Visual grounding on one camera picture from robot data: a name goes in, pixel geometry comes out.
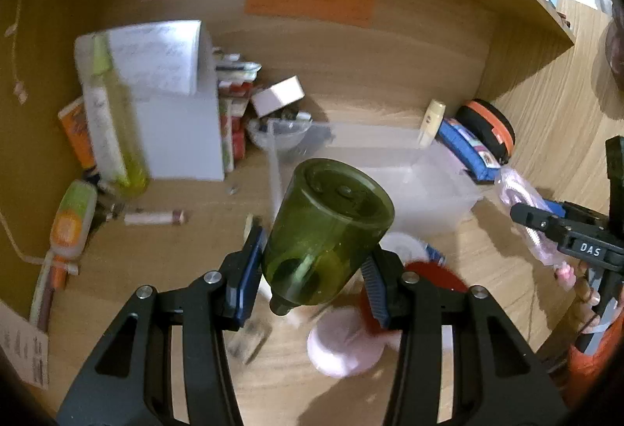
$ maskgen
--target transparent storage box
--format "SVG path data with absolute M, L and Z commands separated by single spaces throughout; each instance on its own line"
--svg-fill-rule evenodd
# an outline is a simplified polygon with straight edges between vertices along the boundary
M 323 157 L 356 167 L 386 190 L 395 209 L 389 231 L 420 239 L 452 232 L 481 195 L 443 145 L 419 149 L 419 138 L 404 128 L 269 120 L 273 217 L 297 164 Z

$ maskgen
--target metal screw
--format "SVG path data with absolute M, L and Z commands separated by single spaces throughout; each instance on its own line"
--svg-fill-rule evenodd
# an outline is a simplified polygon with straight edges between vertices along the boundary
M 208 271 L 204 275 L 204 281 L 207 284 L 217 284 L 221 281 L 221 273 L 218 271 Z
M 154 292 L 154 289 L 152 289 L 149 285 L 143 285 L 136 290 L 136 297 L 139 299 L 147 299 L 152 295 L 152 292 Z
M 490 295 L 488 290 L 483 285 L 473 285 L 470 288 L 470 292 L 472 292 L 472 295 L 477 299 L 484 299 Z
M 401 280 L 407 284 L 417 284 L 420 277 L 414 271 L 406 271 L 401 275 Z

